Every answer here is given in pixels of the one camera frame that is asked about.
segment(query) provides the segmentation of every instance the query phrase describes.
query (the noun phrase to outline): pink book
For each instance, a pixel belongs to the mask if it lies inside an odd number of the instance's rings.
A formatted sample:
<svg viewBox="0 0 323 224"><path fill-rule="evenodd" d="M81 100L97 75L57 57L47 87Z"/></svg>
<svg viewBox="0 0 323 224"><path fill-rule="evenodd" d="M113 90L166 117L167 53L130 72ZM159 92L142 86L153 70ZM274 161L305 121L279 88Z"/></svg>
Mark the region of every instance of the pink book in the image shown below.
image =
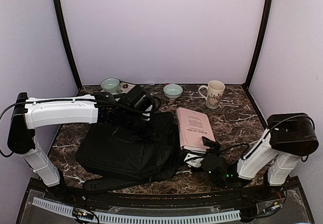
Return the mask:
<svg viewBox="0 0 323 224"><path fill-rule="evenodd" d="M191 151L206 152L202 137L215 141L210 121L206 114L185 108L176 110L181 147Z"/></svg>

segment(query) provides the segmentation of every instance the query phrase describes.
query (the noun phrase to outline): bag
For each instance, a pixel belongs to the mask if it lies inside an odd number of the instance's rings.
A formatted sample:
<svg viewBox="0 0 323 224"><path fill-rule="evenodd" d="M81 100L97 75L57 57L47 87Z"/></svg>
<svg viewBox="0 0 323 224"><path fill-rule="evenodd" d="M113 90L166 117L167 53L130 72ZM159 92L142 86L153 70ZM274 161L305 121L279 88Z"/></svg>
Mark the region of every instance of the bag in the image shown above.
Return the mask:
<svg viewBox="0 0 323 224"><path fill-rule="evenodd" d="M171 112L151 117L155 136L137 140L131 131L111 124L94 124L76 152L90 173L131 181L171 178L182 162L178 127Z"/></svg>

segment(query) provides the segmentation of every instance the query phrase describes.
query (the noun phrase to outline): brown marble pattern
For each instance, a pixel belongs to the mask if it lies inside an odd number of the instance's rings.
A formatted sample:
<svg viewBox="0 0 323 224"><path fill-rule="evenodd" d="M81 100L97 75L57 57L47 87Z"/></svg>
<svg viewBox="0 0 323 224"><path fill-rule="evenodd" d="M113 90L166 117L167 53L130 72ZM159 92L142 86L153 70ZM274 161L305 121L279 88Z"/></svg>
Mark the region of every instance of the brown marble pattern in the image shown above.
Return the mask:
<svg viewBox="0 0 323 224"><path fill-rule="evenodd" d="M244 90L240 85L227 85L224 98L220 107L216 110L208 109L205 100L198 94L199 85L182 85L184 92L175 101L167 99L163 95L164 85L144 85L151 95L158 96L162 100L161 111L175 113L178 107L185 107L208 115L214 137L222 144L223 148L238 143L255 144L263 133L262 125L252 108ZM85 86L79 95L99 92L99 86ZM89 130L87 124L63 125L58 137L49 153L55 166L60 168L69 186L81 187L82 183L89 179L99 178L85 171L75 160L74 155L78 146ZM224 155L229 163L235 162L243 151L244 146L236 147ZM264 167L250 186L262 184L262 176L267 167ZM204 173L191 173L185 166L170 180L154 182L141 186L135 186L115 192L133 194L192 194L207 193L220 190L215 187Z"/></svg>

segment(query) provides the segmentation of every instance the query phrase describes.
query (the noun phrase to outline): white backdrop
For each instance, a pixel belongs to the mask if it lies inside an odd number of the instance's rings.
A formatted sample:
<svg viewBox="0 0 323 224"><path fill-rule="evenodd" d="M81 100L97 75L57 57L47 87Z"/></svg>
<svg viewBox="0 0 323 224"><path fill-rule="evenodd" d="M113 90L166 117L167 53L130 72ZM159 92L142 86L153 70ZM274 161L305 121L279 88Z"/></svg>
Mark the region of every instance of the white backdrop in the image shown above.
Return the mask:
<svg viewBox="0 0 323 224"><path fill-rule="evenodd" d="M264 0L62 0L84 85L245 81Z"/></svg>
<svg viewBox="0 0 323 224"><path fill-rule="evenodd" d="M273 0L250 91L266 118L305 112L323 141L323 0ZM323 223L323 146L293 171Z"/></svg>

